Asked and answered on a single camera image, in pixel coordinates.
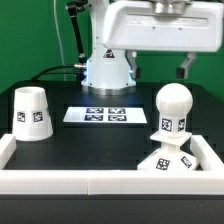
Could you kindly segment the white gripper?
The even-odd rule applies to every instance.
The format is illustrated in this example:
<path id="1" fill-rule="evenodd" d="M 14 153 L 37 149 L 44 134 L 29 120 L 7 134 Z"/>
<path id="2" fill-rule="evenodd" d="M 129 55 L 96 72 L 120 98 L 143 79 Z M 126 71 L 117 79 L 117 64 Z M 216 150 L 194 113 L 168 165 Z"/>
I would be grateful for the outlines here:
<path id="1" fill-rule="evenodd" d="M 197 58 L 195 52 L 216 52 L 222 44 L 224 6 L 192 2 L 182 14 L 159 14 L 150 1 L 118 1 L 105 13 L 102 42 L 107 48 L 124 49 L 133 79 L 141 68 L 137 52 L 188 52 L 176 69 L 178 79 L 187 79 Z"/>

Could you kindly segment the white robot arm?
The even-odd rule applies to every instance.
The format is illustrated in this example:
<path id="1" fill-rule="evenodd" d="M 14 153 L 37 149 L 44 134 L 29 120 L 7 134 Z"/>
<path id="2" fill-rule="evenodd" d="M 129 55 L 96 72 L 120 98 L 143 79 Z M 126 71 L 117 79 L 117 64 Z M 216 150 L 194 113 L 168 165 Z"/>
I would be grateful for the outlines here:
<path id="1" fill-rule="evenodd" d="M 88 0 L 92 55 L 82 87 L 100 95 L 133 90 L 139 51 L 184 52 L 185 78 L 200 52 L 216 52 L 223 36 L 224 4 L 195 0 Z"/>

